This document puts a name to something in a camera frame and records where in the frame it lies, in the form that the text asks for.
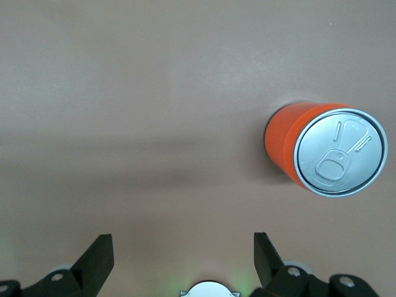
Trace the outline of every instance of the orange can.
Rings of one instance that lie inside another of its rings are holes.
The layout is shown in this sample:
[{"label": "orange can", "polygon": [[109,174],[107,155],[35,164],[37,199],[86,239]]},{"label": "orange can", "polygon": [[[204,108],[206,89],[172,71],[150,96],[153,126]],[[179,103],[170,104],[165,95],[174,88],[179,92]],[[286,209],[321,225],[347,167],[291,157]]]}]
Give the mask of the orange can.
[{"label": "orange can", "polygon": [[264,144],[294,182],[325,197],[346,197],[369,186],[388,151],[379,122],[342,103],[283,107],[270,120]]}]

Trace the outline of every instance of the black plastic part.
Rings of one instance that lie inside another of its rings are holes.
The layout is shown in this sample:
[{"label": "black plastic part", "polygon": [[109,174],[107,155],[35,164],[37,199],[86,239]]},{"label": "black plastic part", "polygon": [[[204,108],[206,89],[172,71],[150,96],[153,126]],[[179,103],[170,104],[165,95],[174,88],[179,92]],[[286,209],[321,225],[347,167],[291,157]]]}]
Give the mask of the black plastic part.
[{"label": "black plastic part", "polygon": [[114,266],[111,235],[100,235],[72,266],[71,272],[87,297],[95,297]]},{"label": "black plastic part", "polygon": [[0,297],[96,297],[114,266],[111,235],[100,235],[70,270],[51,272],[38,283],[20,289],[17,281],[0,282]]},{"label": "black plastic part", "polygon": [[[322,282],[303,269],[298,276],[288,272],[278,252],[266,233],[254,233],[254,266],[262,288],[253,291],[250,297],[379,297],[361,278],[354,275],[334,275],[330,283]],[[348,277],[353,286],[346,286],[340,277]]]},{"label": "black plastic part", "polygon": [[[341,277],[350,278],[355,284],[352,287],[341,283]],[[377,293],[361,278],[348,274],[336,274],[330,278],[330,293],[334,297],[379,297]]]},{"label": "black plastic part", "polygon": [[285,265],[266,233],[254,233],[254,266],[262,287]]},{"label": "black plastic part", "polygon": [[[291,275],[288,272],[290,268],[297,269],[299,275]],[[271,293],[272,296],[303,297],[306,296],[308,285],[309,275],[303,269],[294,266],[284,266],[264,290]]]},{"label": "black plastic part", "polygon": [[0,293],[0,297],[20,296],[20,284],[16,280],[4,280],[0,282],[0,288],[6,289]]}]

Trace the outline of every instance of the metal can top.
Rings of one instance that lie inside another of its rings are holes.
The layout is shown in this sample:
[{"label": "metal can top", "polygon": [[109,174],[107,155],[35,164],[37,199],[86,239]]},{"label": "metal can top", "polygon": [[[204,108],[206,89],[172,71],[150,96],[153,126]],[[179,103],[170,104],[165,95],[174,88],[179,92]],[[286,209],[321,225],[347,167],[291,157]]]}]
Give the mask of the metal can top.
[{"label": "metal can top", "polygon": [[364,111],[340,108],[314,118],[296,142],[301,182],[325,197],[346,197],[369,186],[385,165],[384,129]]}]

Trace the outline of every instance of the bolt head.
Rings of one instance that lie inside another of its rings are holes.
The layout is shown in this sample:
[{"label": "bolt head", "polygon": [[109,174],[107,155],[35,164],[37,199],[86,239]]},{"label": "bolt head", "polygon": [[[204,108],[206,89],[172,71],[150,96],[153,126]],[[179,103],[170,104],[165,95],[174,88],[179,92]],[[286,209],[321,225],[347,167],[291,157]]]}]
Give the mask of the bolt head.
[{"label": "bolt head", "polygon": [[296,268],[296,267],[290,267],[287,272],[294,276],[294,277],[299,277],[301,275],[301,272]]},{"label": "bolt head", "polygon": [[353,288],[355,286],[355,283],[353,280],[349,277],[340,277],[340,283],[342,283],[344,286],[347,286],[349,288]]}]

